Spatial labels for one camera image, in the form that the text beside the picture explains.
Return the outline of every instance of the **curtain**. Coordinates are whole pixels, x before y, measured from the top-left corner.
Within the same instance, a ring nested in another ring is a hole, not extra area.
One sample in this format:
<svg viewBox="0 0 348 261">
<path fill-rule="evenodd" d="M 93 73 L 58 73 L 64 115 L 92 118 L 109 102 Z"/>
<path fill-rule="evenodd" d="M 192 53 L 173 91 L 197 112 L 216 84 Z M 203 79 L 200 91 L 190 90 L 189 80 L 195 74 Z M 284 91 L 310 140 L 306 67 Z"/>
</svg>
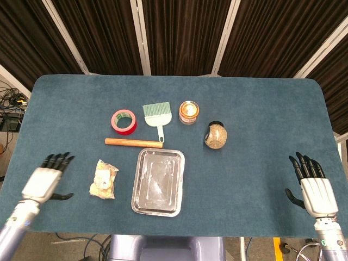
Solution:
<svg viewBox="0 0 348 261">
<path fill-rule="evenodd" d="M 324 93 L 327 111 L 335 132 L 348 132 L 348 35 L 308 75 Z"/>
<path fill-rule="evenodd" d="M 241 1 L 218 74 L 291 78 L 347 15 L 346 0 Z"/>
<path fill-rule="evenodd" d="M 81 73 L 41 0 L 0 1 L 0 64 L 29 90 L 43 74 Z"/>
<path fill-rule="evenodd" d="M 142 74 L 129 0 L 53 0 L 88 70 Z"/>
<path fill-rule="evenodd" d="M 211 73 L 230 2 L 143 0 L 151 73 Z"/>
</svg>

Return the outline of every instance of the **rolling pin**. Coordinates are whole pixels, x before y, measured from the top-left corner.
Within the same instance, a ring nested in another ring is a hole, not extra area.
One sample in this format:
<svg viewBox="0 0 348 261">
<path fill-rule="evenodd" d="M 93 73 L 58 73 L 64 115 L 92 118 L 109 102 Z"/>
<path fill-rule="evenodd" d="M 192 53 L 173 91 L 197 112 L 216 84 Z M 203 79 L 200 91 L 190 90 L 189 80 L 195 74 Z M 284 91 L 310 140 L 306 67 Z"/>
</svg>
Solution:
<svg viewBox="0 0 348 261">
<path fill-rule="evenodd" d="M 152 140 L 127 140 L 127 139 L 113 139 L 106 138 L 106 145 L 119 145 L 119 146 L 133 146 L 133 147 L 145 147 L 145 148 L 162 148 L 163 143 Z"/>
</svg>

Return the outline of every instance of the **cable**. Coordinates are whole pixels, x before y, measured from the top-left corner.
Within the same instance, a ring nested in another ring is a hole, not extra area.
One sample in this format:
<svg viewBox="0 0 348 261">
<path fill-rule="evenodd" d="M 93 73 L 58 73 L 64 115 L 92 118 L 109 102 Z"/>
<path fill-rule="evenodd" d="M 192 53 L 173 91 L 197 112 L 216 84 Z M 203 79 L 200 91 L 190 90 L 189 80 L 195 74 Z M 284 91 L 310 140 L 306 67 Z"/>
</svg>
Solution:
<svg viewBox="0 0 348 261">
<path fill-rule="evenodd" d="M 248 251 L 249 251 L 249 246 L 250 246 L 251 240 L 252 240 L 252 237 L 250 237 L 249 243 L 246 246 L 246 250 L 245 250 L 246 261 L 249 260 L 249 258 L 248 258 Z"/>
<path fill-rule="evenodd" d="M 83 258 L 86 258 L 86 251 L 87 251 L 87 247 L 89 245 L 89 243 L 91 243 L 92 239 L 96 236 L 97 234 L 94 234 L 87 242 L 86 246 L 85 246 L 85 249 L 83 251 Z"/>
<path fill-rule="evenodd" d="M 0 80 L 1 83 L 7 85 L 7 87 L 0 87 L 0 116 L 4 119 L 4 124 L 6 124 L 6 144 L 4 145 L 3 151 L 0 154 L 3 154 L 10 142 L 13 140 L 13 132 L 10 129 L 9 121 L 13 119 L 17 119 L 19 124 L 22 124 L 21 119 L 23 118 L 22 112 L 24 113 L 24 109 L 21 108 L 23 104 L 26 103 L 26 98 L 24 95 L 20 93 L 18 89 L 12 88 L 8 83 Z M 17 110 L 20 112 L 18 117 L 10 117 L 9 114 L 17 113 Z"/>
<path fill-rule="evenodd" d="M 317 261 L 321 261 L 321 260 L 322 260 L 322 249 L 321 249 L 321 247 L 319 247 L 319 253 L 318 253 Z"/>
<path fill-rule="evenodd" d="M 90 240 L 92 242 L 97 243 L 98 245 L 100 245 L 100 247 L 102 248 L 102 253 L 103 256 L 105 257 L 105 259 L 107 260 L 107 256 L 105 255 L 105 249 L 102 246 L 102 244 L 100 244 L 97 240 L 94 240 L 93 238 L 87 238 L 87 237 L 74 237 L 74 238 L 62 238 L 60 235 L 58 235 L 58 233 L 56 232 L 55 235 L 57 236 L 57 238 L 61 239 L 61 240 L 75 240 L 75 239 L 87 239 Z"/>
<path fill-rule="evenodd" d="M 320 246 L 320 244 L 317 243 L 317 242 L 312 242 L 312 243 L 307 243 L 307 244 L 305 244 L 304 246 L 302 246 L 302 248 L 301 248 L 301 249 L 299 250 L 299 252 L 297 253 L 296 261 L 299 260 L 302 251 L 305 250 L 305 248 L 308 247 L 308 246 Z"/>
<path fill-rule="evenodd" d="M 104 256 L 101 256 L 101 254 L 102 254 L 102 248 L 100 248 L 99 249 L 99 261 L 107 261 L 107 257 L 108 257 L 108 255 L 109 255 L 109 251 L 110 251 L 110 244 L 111 244 L 111 235 L 109 235 L 109 236 L 107 236 L 107 238 L 105 238 L 105 240 L 103 241 L 103 243 L 102 243 L 102 246 L 104 247 L 104 249 L 105 249 L 105 256 L 106 256 L 106 258 L 104 257 Z"/>
</svg>

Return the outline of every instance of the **red tape roll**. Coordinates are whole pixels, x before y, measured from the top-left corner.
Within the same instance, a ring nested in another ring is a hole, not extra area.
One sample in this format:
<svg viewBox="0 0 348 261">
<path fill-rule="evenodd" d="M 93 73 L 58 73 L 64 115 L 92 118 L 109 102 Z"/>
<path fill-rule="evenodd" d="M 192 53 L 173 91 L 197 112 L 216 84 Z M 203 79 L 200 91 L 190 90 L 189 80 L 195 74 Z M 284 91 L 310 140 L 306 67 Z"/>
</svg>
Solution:
<svg viewBox="0 0 348 261">
<path fill-rule="evenodd" d="M 117 122 L 119 121 L 120 118 L 123 118 L 123 117 L 128 117 L 132 119 L 132 123 L 127 128 L 119 128 L 117 126 Z M 137 126 L 134 113 L 132 113 L 130 110 L 118 110 L 111 117 L 111 126 L 117 133 L 121 135 L 132 134 L 135 131 Z"/>
</svg>

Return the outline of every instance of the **jar lid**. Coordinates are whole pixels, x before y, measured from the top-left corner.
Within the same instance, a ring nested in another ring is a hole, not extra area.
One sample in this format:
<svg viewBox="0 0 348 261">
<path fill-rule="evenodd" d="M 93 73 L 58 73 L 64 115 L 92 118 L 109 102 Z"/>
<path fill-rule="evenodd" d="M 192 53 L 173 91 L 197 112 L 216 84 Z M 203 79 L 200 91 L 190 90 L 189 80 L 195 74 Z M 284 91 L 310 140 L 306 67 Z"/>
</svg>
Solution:
<svg viewBox="0 0 348 261">
<path fill-rule="evenodd" d="M 212 121 L 211 123 L 209 123 L 209 126 L 214 125 L 214 124 L 223 126 L 223 123 L 221 121 Z"/>
</svg>

